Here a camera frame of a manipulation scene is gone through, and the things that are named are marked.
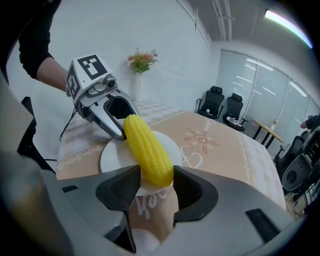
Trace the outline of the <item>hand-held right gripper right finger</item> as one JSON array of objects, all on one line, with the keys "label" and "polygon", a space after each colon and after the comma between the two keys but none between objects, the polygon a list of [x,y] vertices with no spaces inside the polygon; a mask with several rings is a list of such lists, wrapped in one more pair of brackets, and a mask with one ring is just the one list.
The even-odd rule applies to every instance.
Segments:
[{"label": "hand-held right gripper right finger", "polygon": [[270,256],[293,235],[293,218],[242,181],[174,167],[179,210],[155,256]]}]

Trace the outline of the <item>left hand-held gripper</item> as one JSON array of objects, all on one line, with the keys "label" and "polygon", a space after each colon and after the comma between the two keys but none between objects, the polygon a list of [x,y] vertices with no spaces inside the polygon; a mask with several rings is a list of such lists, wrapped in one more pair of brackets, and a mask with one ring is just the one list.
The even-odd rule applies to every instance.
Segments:
[{"label": "left hand-held gripper", "polygon": [[124,129],[115,118],[125,119],[140,113],[131,97],[118,89],[112,72],[99,54],[75,58],[68,70],[66,92],[83,119],[94,121],[112,138],[123,141],[126,139]]}]

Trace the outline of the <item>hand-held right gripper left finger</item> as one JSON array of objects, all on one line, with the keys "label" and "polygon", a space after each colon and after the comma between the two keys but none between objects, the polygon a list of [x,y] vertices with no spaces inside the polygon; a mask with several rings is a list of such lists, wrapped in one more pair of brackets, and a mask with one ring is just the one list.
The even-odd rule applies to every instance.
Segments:
[{"label": "hand-held right gripper left finger", "polygon": [[135,253],[129,208],[139,187],[138,166],[58,180],[31,158],[15,152],[0,154],[4,209],[39,255]]}]

